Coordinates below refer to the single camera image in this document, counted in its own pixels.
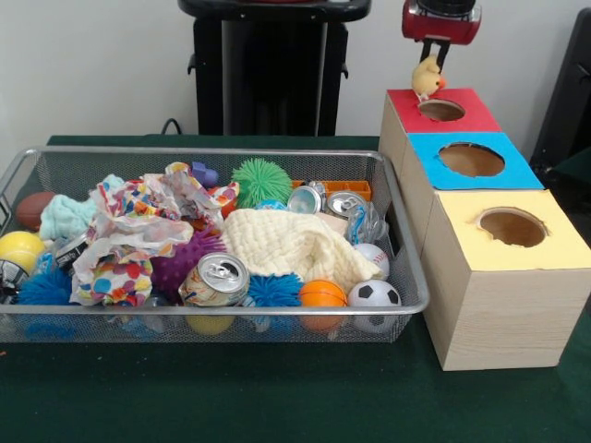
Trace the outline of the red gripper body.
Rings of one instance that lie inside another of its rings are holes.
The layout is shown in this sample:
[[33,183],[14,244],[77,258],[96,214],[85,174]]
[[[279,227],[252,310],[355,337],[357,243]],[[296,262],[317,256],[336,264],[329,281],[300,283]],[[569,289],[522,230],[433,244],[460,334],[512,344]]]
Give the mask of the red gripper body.
[[426,40],[468,45],[476,37],[482,19],[482,8],[475,1],[468,1],[469,11],[460,8],[451,14],[436,13],[427,1],[405,1],[403,6],[402,33],[416,42]]

